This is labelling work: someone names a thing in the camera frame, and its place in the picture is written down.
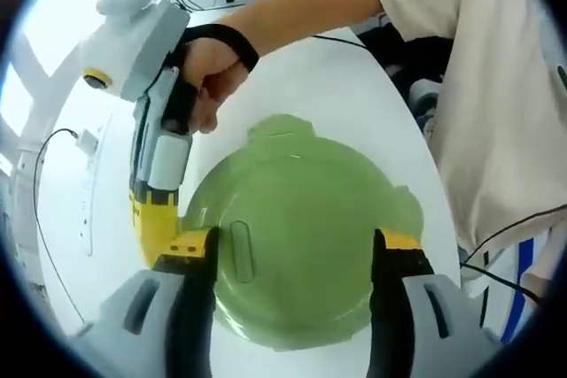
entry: white t-shirt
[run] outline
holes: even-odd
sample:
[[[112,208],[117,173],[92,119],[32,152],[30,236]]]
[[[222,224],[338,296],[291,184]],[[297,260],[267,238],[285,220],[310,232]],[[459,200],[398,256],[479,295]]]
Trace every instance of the white t-shirt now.
[[[380,0],[404,40],[454,38],[429,139],[467,249],[567,204],[567,91],[542,55],[537,0]],[[567,218],[528,220],[486,248]]]

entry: black strap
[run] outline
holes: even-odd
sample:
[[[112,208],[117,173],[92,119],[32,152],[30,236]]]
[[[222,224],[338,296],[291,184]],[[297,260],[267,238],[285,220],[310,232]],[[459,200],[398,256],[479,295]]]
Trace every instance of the black strap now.
[[[258,59],[260,59],[256,49],[254,49],[252,44],[248,42],[248,39],[246,39],[242,33],[224,24],[213,23],[189,27],[183,33],[180,42],[185,44],[202,37],[216,39],[227,44],[237,54],[240,62],[242,62],[248,70],[248,73],[254,69],[258,63]]]

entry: green plastic lid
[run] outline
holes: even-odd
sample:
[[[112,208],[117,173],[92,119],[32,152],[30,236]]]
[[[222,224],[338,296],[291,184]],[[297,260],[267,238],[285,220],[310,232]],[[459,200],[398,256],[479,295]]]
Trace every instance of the green plastic lid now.
[[[419,237],[423,215],[366,157],[272,116],[199,185],[184,228],[221,228],[216,318],[277,350],[369,324],[375,228]]]

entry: person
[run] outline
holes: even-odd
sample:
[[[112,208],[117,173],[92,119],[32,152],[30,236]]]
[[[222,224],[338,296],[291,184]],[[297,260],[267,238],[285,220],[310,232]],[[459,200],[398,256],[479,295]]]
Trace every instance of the person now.
[[[261,57],[381,12],[405,41],[454,39],[427,137],[459,244],[471,251],[496,233],[484,250],[567,218],[567,92],[556,78],[561,68],[543,58],[538,7],[538,0],[258,0],[219,22]],[[228,46],[199,39],[183,77],[199,88],[190,127],[206,133],[247,72]]]

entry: table surface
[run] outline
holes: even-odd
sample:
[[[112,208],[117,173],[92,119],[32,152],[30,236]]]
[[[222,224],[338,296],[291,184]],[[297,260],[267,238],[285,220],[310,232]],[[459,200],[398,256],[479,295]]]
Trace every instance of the table surface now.
[[[223,13],[194,13],[190,25],[210,22]],[[348,28],[328,35],[360,42]],[[134,121],[131,104],[77,84],[56,128],[80,131],[105,126],[91,194],[92,254],[87,255],[78,236],[84,227],[81,186],[87,159],[71,138],[54,138],[47,150],[39,188],[39,219],[70,297],[86,320],[95,320],[100,304],[144,267],[128,206],[128,158]],[[319,136],[359,151],[395,186],[408,186],[423,208],[426,255],[437,273],[460,285],[454,226],[431,154],[385,71],[367,51],[348,44],[309,38],[259,62],[220,109],[218,128],[210,135],[195,136],[180,191],[181,212],[207,173],[245,143],[247,130],[275,113],[311,121]],[[40,259],[53,310],[64,332],[72,334],[82,322],[41,241]],[[362,377],[368,368],[369,340],[368,327],[344,343],[275,352],[215,324],[211,362],[215,377],[232,376],[235,366],[246,376],[264,375],[270,368],[277,376]],[[261,364],[254,361],[259,355]]]

